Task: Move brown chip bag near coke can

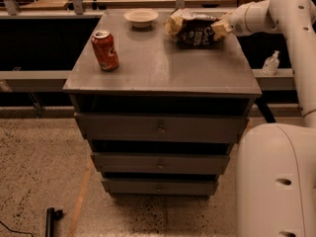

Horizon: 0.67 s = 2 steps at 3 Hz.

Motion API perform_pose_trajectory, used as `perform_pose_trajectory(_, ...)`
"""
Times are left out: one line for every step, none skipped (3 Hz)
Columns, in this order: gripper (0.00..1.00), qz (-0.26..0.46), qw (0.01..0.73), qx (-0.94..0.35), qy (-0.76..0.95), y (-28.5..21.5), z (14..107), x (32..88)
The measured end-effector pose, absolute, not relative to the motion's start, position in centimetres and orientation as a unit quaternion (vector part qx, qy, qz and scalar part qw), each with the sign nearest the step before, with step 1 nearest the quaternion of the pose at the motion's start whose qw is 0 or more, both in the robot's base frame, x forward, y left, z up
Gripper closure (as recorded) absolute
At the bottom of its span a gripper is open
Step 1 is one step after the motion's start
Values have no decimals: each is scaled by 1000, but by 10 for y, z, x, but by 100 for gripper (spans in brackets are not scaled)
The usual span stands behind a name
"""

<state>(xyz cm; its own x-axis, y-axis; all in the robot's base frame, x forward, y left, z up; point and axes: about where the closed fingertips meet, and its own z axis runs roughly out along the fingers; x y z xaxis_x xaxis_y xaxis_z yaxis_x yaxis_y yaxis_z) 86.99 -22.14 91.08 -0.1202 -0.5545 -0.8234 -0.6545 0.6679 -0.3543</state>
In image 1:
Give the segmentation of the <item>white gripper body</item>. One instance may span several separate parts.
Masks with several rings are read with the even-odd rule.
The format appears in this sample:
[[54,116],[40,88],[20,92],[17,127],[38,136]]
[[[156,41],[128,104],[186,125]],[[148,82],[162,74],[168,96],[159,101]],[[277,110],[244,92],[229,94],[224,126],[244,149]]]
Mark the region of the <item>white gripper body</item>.
[[246,16],[250,8],[250,4],[244,4],[236,8],[228,16],[228,23],[232,33],[236,37],[249,36],[252,32],[247,26]]

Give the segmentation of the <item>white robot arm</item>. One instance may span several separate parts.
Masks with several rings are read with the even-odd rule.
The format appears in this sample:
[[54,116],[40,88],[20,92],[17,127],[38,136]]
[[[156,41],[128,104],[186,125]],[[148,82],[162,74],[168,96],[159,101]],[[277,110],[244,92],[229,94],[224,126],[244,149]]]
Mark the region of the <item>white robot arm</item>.
[[249,129],[236,158],[236,237],[316,237],[316,34],[312,0],[242,5],[216,24],[220,35],[283,35],[298,103],[274,104],[275,123]]

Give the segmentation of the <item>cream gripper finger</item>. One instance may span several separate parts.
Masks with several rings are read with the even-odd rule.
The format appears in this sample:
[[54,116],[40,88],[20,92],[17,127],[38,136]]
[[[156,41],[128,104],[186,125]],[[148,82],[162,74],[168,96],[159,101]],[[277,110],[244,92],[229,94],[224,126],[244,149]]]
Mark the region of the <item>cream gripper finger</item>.
[[211,25],[212,31],[214,32],[213,39],[220,40],[227,37],[231,32],[230,25],[227,21],[218,21]]
[[222,16],[219,17],[219,20],[224,20],[224,21],[228,21],[229,17],[232,15],[233,11],[229,11],[225,14],[223,14]]

